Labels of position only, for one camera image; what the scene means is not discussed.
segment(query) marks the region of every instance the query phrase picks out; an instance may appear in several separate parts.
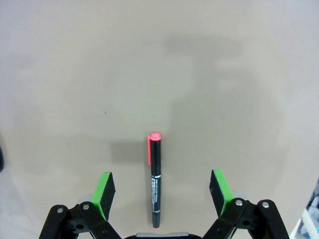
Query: marker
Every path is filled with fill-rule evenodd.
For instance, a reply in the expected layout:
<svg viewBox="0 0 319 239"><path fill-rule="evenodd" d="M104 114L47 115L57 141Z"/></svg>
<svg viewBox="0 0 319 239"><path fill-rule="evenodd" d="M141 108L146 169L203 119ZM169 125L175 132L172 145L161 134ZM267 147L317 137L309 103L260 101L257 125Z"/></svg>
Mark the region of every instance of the marker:
<svg viewBox="0 0 319 239"><path fill-rule="evenodd" d="M149 165L152 175L152 211L153 227L160 227L160 134L152 133L148 136Z"/></svg>

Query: screw hole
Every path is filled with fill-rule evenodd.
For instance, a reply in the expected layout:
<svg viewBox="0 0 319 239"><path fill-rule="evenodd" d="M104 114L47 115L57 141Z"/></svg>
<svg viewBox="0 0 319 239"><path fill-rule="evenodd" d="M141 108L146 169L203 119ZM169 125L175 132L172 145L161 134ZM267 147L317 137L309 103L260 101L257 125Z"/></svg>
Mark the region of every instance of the screw hole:
<svg viewBox="0 0 319 239"><path fill-rule="evenodd" d="M83 228L84 228L84 226L81 224L76 225L76 229L83 229Z"/></svg>
<svg viewBox="0 0 319 239"><path fill-rule="evenodd" d="M249 225L250 225L250 222L249 222L249 221L244 221L244 222L243 222L243 225L244 225L244 226L249 226Z"/></svg>

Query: pen clip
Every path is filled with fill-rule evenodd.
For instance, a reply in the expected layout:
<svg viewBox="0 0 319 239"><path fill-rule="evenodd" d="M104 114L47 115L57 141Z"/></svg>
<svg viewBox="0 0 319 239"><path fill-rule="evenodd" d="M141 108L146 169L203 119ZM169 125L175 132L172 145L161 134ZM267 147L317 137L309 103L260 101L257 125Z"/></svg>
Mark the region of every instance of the pen clip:
<svg viewBox="0 0 319 239"><path fill-rule="evenodd" d="M152 164L151 153L151 136L148 136L148 148L149 148L149 166Z"/></svg>

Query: beige surface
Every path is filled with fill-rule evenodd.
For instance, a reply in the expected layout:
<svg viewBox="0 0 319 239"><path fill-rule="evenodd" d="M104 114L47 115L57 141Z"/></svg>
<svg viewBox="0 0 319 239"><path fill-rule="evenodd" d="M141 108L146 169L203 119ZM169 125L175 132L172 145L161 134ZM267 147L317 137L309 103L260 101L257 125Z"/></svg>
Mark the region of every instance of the beige surface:
<svg viewBox="0 0 319 239"><path fill-rule="evenodd" d="M290 231L318 177L318 5L1 1L0 237L37 238L50 207L72 207L102 171L118 233L154 232L154 130L158 232L206 232L212 168L253 203L273 199Z"/></svg>

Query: black object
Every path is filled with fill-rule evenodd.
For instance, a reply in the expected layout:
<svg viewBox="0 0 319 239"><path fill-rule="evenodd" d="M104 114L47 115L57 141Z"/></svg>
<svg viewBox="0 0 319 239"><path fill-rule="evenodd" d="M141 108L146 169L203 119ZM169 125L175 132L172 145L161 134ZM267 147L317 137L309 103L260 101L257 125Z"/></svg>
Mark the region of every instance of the black object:
<svg viewBox="0 0 319 239"><path fill-rule="evenodd" d="M151 140L152 219L153 227L160 227L160 140Z"/></svg>
<svg viewBox="0 0 319 239"><path fill-rule="evenodd" d="M222 195L212 194L216 200ZM111 204L105 205L106 211ZM284 223L275 203L262 200L254 205L248 200L234 198L226 204L224 211L201 238L185 233L184 235L142 235L126 239L230 239L236 229L247 229L253 239L289 239ZM76 239L79 233L90 232L95 239L121 239L106 221L97 206L84 202L68 209L64 205L53 206L47 216L39 239Z"/></svg>
<svg viewBox="0 0 319 239"><path fill-rule="evenodd" d="M0 172L3 170L4 167L4 157L0 146Z"/></svg>

